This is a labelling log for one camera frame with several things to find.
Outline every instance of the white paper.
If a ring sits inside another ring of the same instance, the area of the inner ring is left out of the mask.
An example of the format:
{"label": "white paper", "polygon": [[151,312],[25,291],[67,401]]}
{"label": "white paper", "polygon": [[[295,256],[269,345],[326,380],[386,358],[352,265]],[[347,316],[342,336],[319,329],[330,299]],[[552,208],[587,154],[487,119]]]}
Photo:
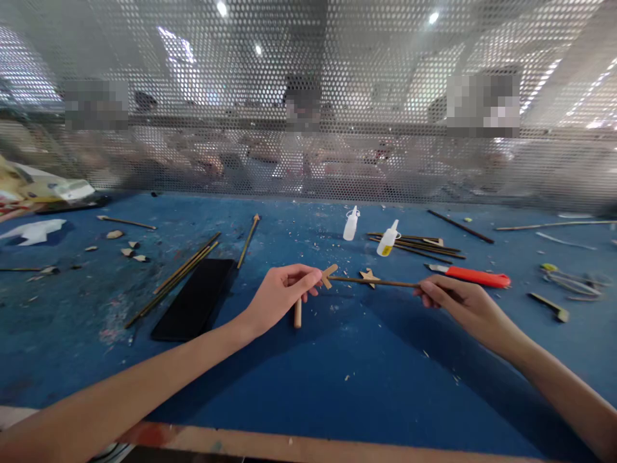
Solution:
{"label": "white paper", "polygon": [[29,246],[30,244],[47,241],[47,234],[58,231],[64,223],[66,223],[64,219],[54,219],[25,224],[6,232],[4,235],[0,235],[0,239],[21,235],[26,241],[19,243],[18,246]]}

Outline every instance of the ceiling light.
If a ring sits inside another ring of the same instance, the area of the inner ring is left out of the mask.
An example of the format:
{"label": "ceiling light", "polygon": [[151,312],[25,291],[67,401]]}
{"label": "ceiling light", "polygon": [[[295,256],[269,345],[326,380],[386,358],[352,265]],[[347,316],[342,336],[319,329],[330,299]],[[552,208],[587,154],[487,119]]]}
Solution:
{"label": "ceiling light", "polygon": [[217,9],[221,16],[227,16],[227,5],[225,5],[222,1],[217,3]]}

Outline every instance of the black smartphone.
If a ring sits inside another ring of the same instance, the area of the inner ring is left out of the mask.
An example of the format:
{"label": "black smartphone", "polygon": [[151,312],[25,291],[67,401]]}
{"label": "black smartphone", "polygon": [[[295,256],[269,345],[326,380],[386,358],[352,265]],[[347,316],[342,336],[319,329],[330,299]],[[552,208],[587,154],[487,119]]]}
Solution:
{"label": "black smartphone", "polygon": [[233,259],[204,259],[197,266],[150,337],[190,341],[211,330],[236,275]]}

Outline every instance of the hand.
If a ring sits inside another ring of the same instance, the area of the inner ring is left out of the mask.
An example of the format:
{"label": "hand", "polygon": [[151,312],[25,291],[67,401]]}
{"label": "hand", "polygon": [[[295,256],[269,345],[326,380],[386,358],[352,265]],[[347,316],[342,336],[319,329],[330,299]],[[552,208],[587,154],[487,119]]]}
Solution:
{"label": "hand", "polygon": [[477,284],[433,275],[420,287],[413,295],[422,297],[425,307],[443,307],[471,336],[508,361],[532,342]]}
{"label": "hand", "polygon": [[316,286],[321,286],[321,270],[302,264],[271,268],[255,293],[255,297],[237,320],[245,323],[255,337],[261,336],[307,293],[317,296]]}

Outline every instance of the wooden table edge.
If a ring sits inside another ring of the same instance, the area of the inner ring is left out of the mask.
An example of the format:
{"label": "wooden table edge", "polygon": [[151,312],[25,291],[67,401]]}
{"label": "wooden table edge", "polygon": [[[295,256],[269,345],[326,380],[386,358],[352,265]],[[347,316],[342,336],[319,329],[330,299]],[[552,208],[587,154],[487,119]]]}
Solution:
{"label": "wooden table edge", "polygon": [[[36,412],[37,410],[33,408],[0,405],[0,430],[5,430]],[[349,440],[315,439],[282,434],[200,428],[198,426],[176,426],[149,421],[140,421],[118,437],[117,441],[146,447],[298,463],[339,463],[341,461],[355,463],[399,463],[402,461],[421,463],[529,463],[544,461],[536,458],[488,453],[370,444]]]}

